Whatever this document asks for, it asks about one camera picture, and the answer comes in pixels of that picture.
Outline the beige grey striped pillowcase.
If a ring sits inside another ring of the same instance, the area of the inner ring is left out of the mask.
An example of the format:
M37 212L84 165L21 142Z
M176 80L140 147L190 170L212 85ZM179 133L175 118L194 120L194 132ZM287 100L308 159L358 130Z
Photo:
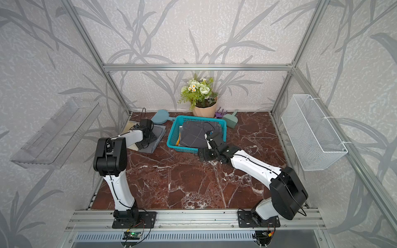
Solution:
M128 149L138 151L140 153L152 154L164 135L165 126L154 125L150 135L144 136L145 139L142 142L132 144Z

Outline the dark grey checked pillowcase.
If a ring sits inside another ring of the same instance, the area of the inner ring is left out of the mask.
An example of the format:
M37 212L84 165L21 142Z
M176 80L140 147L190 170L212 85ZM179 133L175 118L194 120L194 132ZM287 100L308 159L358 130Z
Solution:
M208 131L222 133L222 127L217 122L184 122L182 125L181 141L179 146L205 148L207 146L205 134Z

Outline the yellow Mickey Mouse pillowcase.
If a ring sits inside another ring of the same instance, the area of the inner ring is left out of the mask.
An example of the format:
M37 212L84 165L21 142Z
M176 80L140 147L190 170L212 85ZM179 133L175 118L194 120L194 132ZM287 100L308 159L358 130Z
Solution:
M175 145L176 145L176 146L179 146L180 141L181 141L181 134L179 134L178 139L177 139L177 142L176 142Z

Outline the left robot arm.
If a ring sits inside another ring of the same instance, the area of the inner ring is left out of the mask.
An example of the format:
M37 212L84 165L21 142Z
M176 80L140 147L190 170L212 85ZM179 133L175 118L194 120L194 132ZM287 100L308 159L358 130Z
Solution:
M126 178L128 164L127 148L143 141L142 130L130 130L122 135L103 137L97 141L93 168L107 182L113 200L116 219L129 219L137 222L139 209L129 189Z

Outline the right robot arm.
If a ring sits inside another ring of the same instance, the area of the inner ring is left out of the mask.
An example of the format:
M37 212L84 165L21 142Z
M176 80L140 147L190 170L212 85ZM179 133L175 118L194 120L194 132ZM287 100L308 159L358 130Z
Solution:
M308 193L291 167L269 165L236 146L224 149L200 148L198 157L202 162L217 160L230 164L257 179L270 190L270 198L261 200L251 209L251 219L255 225L263 226L269 219L277 216L292 220L297 213L306 214L303 204Z

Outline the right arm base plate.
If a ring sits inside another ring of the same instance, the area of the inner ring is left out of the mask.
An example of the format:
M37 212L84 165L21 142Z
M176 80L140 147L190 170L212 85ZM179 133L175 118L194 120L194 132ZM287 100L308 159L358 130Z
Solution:
M278 216L264 220L257 213L243 209L238 209L237 216L240 228L278 228L281 226Z

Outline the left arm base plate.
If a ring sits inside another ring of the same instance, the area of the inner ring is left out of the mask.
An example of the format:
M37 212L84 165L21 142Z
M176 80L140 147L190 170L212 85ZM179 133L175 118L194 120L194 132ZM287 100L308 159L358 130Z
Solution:
M157 213L146 211L140 208L133 208L126 211L115 210L113 212L113 229L128 228L153 228Z

